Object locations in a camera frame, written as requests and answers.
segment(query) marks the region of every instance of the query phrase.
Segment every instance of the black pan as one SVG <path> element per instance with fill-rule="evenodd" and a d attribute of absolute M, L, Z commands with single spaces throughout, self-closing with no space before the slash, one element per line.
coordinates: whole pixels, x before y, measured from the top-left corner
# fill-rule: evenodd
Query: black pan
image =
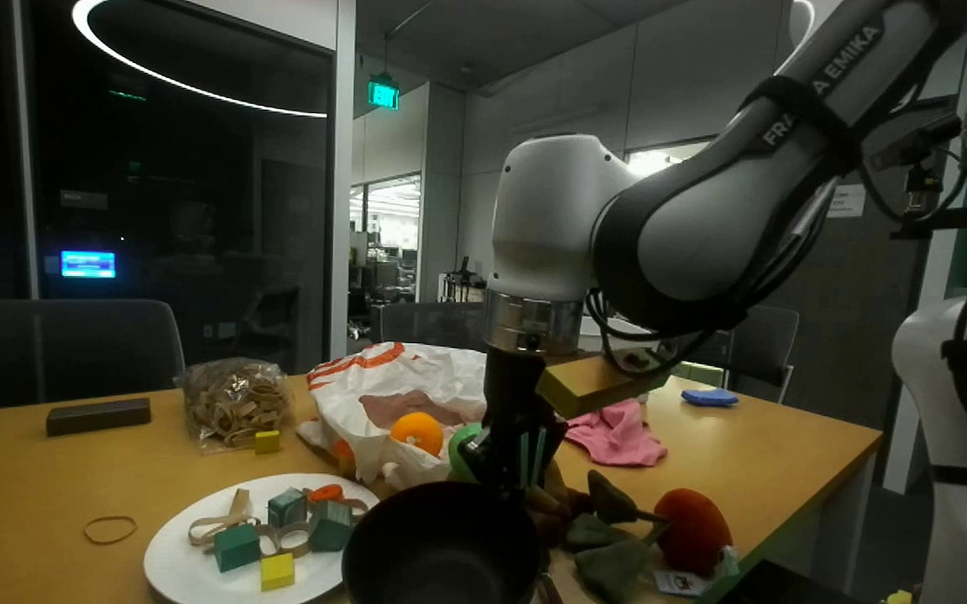
<path fill-rule="evenodd" d="M 351 531 L 351 604 L 526 604 L 544 576 L 524 505 L 473 482 L 426 482 L 383 500 Z"/>

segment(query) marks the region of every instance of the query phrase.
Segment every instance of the white robot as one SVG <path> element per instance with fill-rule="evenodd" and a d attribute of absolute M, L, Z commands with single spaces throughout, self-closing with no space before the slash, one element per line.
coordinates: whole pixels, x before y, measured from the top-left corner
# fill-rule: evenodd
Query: white robot
<path fill-rule="evenodd" d="M 552 452 L 560 424 L 535 397 L 535 384 L 549 354 L 576 344 L 584 300 L 593 313 L 605 300 L 659 334 L 734 326 L 813 245 L 824 186 L 856 167 L 860 140 L 907 99 L 963 30 L 967 0 L 846 0 L 770 83 L 748 95 L 702 155 L 645 182 L 593 137 L 512 148 L 492 211 L 495 304 L 481 481 L 516 491 L 524 486 L 516 446 Z M 624 369 L 666 373 L 679 354 Z M 960 604 L 967 599 L 967 302 L 907 320 L 892 362 L 915 400 L 936 469 L 924 599 Z"/>

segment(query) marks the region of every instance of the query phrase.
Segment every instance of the ceiling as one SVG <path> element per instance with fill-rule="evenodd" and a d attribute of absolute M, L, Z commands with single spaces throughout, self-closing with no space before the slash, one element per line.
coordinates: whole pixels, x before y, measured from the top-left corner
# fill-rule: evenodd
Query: ceiling
<path fill-rule="evenodd" d="M 683 0 L 358 0 L 354 47 L 476 92 Z"/>

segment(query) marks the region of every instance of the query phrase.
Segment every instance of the orange object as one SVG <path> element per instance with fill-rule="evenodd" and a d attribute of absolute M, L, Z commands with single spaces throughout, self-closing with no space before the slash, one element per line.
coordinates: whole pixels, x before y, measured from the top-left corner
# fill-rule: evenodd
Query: orange object
<path fill-rule="evenodd" d="M 342 482 L 323 482 L 319 491 L 310 491 L 310 505 L 344 500 Z"/>
<path fill-rule="evenodd" d="M 388 427 L 388 435 L 397 442 L 414 442 L 432 456 L 442 450 L 442 424 L 432 420 L 430 413 L 405 413 Z"/>
<path fill-rule="evenodd" d="M 669 491 L 655 515 L 666 524 L 659 549 L 669 567 L 711 576 L 732 542 L 717 505 L 698 491 Z"/>

